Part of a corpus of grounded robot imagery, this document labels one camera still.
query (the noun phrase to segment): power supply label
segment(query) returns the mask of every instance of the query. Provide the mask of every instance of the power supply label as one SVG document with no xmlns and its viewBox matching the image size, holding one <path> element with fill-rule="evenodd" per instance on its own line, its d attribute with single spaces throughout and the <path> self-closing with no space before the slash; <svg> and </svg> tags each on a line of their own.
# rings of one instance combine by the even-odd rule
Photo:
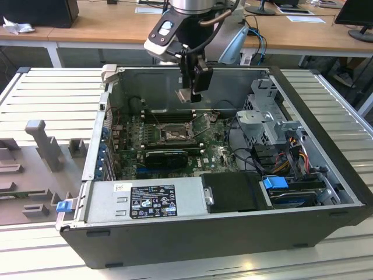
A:
<svg viewBox="0 0 373 280">
<path fill-rule="evenodd" d="M 174 185 L 154 185 L 131 188 L 132 219 L 177 216 Z"/>
</svg>

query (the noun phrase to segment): black computer case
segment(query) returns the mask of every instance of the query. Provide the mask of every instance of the black computer case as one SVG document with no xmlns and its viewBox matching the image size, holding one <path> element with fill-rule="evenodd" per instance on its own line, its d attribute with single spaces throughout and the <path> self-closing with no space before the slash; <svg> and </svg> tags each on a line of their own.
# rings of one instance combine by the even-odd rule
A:
<svg viewBox="0 0 373 280">
<path fill-rule="evenodd" d="M 16 23 L 33 26 L 70 28 L 79 13 L 76 0 L 3 0 L 0 1 L 0 22 L 3 17 Z"/>
</svg>

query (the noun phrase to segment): paper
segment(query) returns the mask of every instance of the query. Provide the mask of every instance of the paper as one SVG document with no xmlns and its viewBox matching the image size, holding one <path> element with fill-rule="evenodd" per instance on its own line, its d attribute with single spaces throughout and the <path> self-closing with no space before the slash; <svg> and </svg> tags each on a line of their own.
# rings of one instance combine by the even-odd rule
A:
<svg viewBox="0 0 373 280">
<path fill-rule="evenodd" d="M 135 13 L 155 13 L 161 15 L 162 9 L 136 7 Z"/>
<path fill-rule="evenodd" d="M 292 22 L 326 23 L 319 17 L 313 16 L 286 16 Z"/>
<path fill-rule="evenodd" d="M 19 33 L 27 33 L 27 32 L 32 32 L 35 31 L 33 27 L 28 24 L 28 23 L 15 23 L 7 20 L 5 17 L 4 18 L 4 24 L 2 27 L 9 33 L 14 33 L 15 35 L 18 35 Z"/>
</svg>

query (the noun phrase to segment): wooden desk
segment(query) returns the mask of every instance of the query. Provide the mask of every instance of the wooden desk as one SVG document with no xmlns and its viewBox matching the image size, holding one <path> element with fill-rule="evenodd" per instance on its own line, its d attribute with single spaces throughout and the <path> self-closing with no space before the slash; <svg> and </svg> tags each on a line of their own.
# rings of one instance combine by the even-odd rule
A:
<svg viewBox="0 0 373 280">
<path fill-rule="evenodd" d="M 48 35 L 52 32 L 53 27 L 38 27 L 34 32 L 19 33 L 15 35 L 7 32 L 4 28 L 0 28 L 0 40 L 35 40 L 48 41 Z"/>
<path fill-rule="evenodd" d="M 143 50 L 143 43 L 160 15 L 135 13 L 136 3 L 79 0 L 79 16 L 70 29 L 36 27 L 35 33 L 12 35 L 0 30 L 0 45 L 45 47 L 54 67 L 62 67 L 58 48 L 112 48 Z M 247 0 L 258 5 L 258 1 Z M 268 8 L 276 9 L 271 3 Z M 337 9 L 305 6 L 316 15 L 336 15 Z M 332 26 L 333 16 L 321 16 L 326 24 L 291 22 L 286 16 L 257 16 L 261 34 L 266 37 L 268 54 L 323 55 L 340 57 L 371 57 L 373 44 L 351 38 L 348 28 Z M 253 17 L 248 21 L 255 26 Z M 245 52 L 258 48 L 258 40 L 248 37 Z"/>
<path fill-rule="evenodd" d="M 258 1 L 248 0 L 247 3 L 258 5 Z M 266 7 L 276 11 L 272 3 L 266 3 Z M 332 52 L 332 53 L 361 53 L 363 57 L 373 54 L 373 44 L 358 41 L 349 36 L 349 28 L 340 24 L 334 24 L 333 15 L 338 15 L 338 9 L 315 8 L 311 5 L 303 5 L 320 16 L 326 23 L 291 22 L 286 16 L 256 16 L 259 30 L 268 42 L 269 53 L 280 53 L 280 50 L 295 51 L 304 54 L 306 52 Z M 250 25 L 255 27 L 252 16 L 247 17 Z M 248 38 L 244 47 L 257 47 L 258 40 Z"/>
<path fill-rule="evenodd" d="M 160 15 L 135 13 L 135 2 L 107 5 L 105 1 L 78 1 L 78 4 L 79 16 L 73 26 L 55 28 L 49 40 L 143 44 L 160 19 Z"/>
</svg>

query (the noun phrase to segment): blue plastic clip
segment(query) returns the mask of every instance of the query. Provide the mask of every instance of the blue plastic clip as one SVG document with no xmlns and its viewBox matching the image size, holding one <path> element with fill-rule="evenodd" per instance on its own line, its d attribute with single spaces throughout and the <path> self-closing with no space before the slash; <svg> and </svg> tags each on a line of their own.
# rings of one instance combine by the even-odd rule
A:
<svg viewBox="0 0 373 280">
<path fill-rule="evenodd" d="M 56 211 L 60 212 L 72 212 L 72 201 L 64 200 L 57 203 Z"/>
<path fill-rule="evenodd" d="M 284 177 L 267 177 L 263 180 L 263 183 L 267 190 L 269 188 L 289 188 Z"/>
</svg>

